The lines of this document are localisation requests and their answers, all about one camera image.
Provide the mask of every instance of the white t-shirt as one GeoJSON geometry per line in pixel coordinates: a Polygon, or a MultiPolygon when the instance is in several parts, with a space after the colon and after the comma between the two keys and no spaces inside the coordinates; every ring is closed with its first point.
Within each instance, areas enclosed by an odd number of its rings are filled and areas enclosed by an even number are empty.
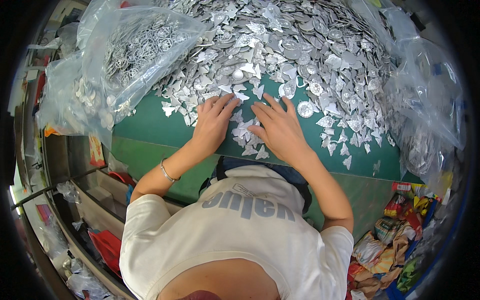
{"type": "Polygon", "coordinates": [[[157,195],[128,206],[120,269],[133,294],[152,300],[183,271],[242,258],[264,269],[282,300],[345,299],[353,250],[348,230],[312,228],[301,217],[298,190],[267,167],[226,175],[173,216],[157,195]]]}

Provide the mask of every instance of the woman's left hand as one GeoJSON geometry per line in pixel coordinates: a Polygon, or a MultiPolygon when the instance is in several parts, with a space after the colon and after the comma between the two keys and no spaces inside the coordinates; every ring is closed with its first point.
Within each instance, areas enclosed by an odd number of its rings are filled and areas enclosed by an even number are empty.
{"type": "Polygon", "coordinates": [[[235,99],[225,106],[233,97],[233,93],[223,97],[215,96],[197,106],[197,126],[189,143],[200,161],[215,153],[225,140],[228,121],[240,101],[235,99]]]}

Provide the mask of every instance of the woman's right hand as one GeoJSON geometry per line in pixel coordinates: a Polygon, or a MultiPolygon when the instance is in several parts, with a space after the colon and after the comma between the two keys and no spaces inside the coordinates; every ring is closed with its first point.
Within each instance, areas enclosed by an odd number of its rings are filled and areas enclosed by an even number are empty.
{"type": "Polygon", "coordinates": [[[252,111],[264,128],[252,125],[248,130],[258,135],[279,159],[294,168],[300,167],[299,164],[305,160],[306,156],[317,157],[303,137],[292,101],[282,98],[287,105],[287,111],[284,111],[272,96],[267,93],[263,96],[271,106],[255,102],[252,105],[252,111]]]}

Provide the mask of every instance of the finger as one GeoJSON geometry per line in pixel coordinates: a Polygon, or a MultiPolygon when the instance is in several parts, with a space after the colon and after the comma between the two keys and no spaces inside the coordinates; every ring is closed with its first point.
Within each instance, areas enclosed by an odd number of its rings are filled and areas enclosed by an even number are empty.
{"type": "Polygon", "coordinates": [[[257,116],[260,123],[262,123],[264,126],[268,126],[268,124],[270,124],[272,119],[263,110],[261,110],[255,105],[251,105],[250,107],[252,108],[253,113],[255,114],[255,116],[257,116]]]}
{"type": "Polygon", "coordinates": [[[288,99],[287,97],[282,97],[282,101],[287,106],[287,112],[288,113],[293,113],[295,115],[295,106],[293,106],[292,101],[290,99],[288,99]]]}
{"type": "Polygon", "coordinates": [[[198,113],[199,115],[204,112],[204,106],[205,106],[204,103],[197,105],[197,113],[198,113]]]}
{"type": "Polygon", "coordinates": [[[264,142],[267,140],[267,131],[262,126],[250,125],[247,129],[260,137],[264,142]]]}
{"type": "Polygon", "coordinates": [[[218,101],[220,97],[219,96],[213,96],[211,98],[208,98],[206,101],[205,101],[205,104],[204,104],[204,108],[203,108],[203,112],[204,113],[207,113],[209,112],[211,109],[212,109],[212,106],[213,104],[218,101]]]}
{"type": "Polygon", "coordinates": [[[270,104],[270,106],[273,108],[274,111],[276,112],[279,112],[279,113],[282,113],[282,112],[285,112],[283,110],[283,108],[280,106],[280,104],[278,102],[275,101],[275,99],[273,99],[272,96],[270,96],[269,94],[267,93],[264,93],[264,98],[265,100],[267,100],[267,102],[270,104]]]}
{"type": "Polygon", "coordinates": [[[230,103],[228,103],[227,106],[225,106],[223,110],[220,112],[219,117],[223,119],[230,119],[232,116],[233,110],[235,109],[235,107],[237,107],[239,102],[240,102],[240,99],[234,99],[230,101],[230,103]]]}
{"type": "Polygon", "coordinates": [[[226,94],[225,96],[221,97],[220,99],[217,99],[215,105],[212,107],[211,113],[214,115],[218,116],[220,112],[222,111],[223,107],[225,104],[232,99],[234,96],[234,93],[226,94]]]}
{"type": "Polygon", "coordinates": [[[271,119],[274,119],[278,116],[278,113],[265,103],[255,102],[254,105],[257,106],[259,109],[263,110],[271,119]]]}

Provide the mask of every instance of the silver bangle bracelet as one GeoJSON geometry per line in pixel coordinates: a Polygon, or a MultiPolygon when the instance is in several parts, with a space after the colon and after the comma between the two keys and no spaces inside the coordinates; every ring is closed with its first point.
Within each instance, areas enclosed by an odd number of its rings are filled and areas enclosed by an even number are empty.
{"type": "Polygon", "coordinates": [[[163,158],[162,161],[160,162],[160,169],[162,169],[163,175],[165,175],[165,177],[166,177],[168,180],[170,180],[172,183],[173,183],[173,182],[176,182],[176,181],[179,181],[180,178],[181,178],[181,176],[178,177],[177,179],[174,179],[174,178],[170,177],[170,176],[167,174],[167,172],[165,172],[165,168],[163,167],[163,161],[164,161],[165,159],[167,159],[167,158],[166,158],[166,157],[163,158]]]}

